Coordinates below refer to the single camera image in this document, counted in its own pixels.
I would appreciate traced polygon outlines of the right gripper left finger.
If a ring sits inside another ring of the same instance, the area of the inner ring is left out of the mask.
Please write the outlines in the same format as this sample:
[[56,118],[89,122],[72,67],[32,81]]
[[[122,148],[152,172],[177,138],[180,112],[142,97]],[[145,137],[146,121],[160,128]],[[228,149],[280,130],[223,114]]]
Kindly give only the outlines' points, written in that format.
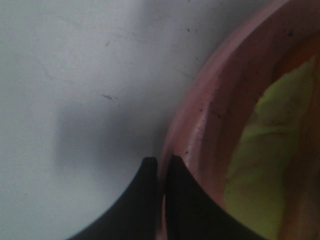
[[154,240],[156,238],[157,168],[145,157],[117,201],[71,240]]

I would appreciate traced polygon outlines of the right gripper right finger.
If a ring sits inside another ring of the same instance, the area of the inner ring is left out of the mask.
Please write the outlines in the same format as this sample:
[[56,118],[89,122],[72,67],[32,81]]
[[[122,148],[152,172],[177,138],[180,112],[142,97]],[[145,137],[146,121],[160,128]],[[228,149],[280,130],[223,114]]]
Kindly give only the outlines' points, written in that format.
[[262,239],[218,206],[176,155],[166,175],[165,224],[169,240]]

